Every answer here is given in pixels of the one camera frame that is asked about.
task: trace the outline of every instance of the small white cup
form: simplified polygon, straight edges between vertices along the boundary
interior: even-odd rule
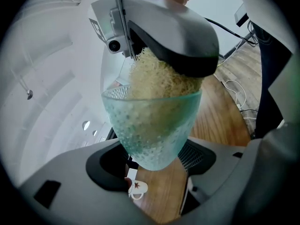
[[[148,191],[148,185],[145,182],[132,180],[132,185],[128,190],[128,196],[132,197],[134,200],[139,200],[144,196],[144,193]],[[140,194],[138,198],[134,197],[135,194]]]

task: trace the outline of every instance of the camera lens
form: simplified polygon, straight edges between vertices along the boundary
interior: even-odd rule
[[[113,52],[117,52],[120,49],[120,43],[118,41],[111,41],[108,45],[109,49]]]

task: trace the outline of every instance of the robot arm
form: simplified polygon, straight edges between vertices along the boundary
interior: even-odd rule
[[[172,0],[98,0],[91,4],[89,19],[110,53],[135,59],[149,47],[180,74],[205,77],[216,70],[219,47],[213,27]]]

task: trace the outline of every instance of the wooden table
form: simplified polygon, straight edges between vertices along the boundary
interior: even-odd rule
[[[200,108],[190,135],[232,146],[246,146],[250,141],[237,106],[213,75],[203,81]],[[151,172],[139,167],[136,180],[146,182],[148,192],[134,203],[154,221],[163,224],[180,217],[187,173],[179,158],[160,171]]]

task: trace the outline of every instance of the textured glass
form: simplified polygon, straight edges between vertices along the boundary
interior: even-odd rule
[[[167,167],[195,122],[201,92],[181,97],[128,100],[128,86],[105,91],[103,103],[120,142],[148,170]]]

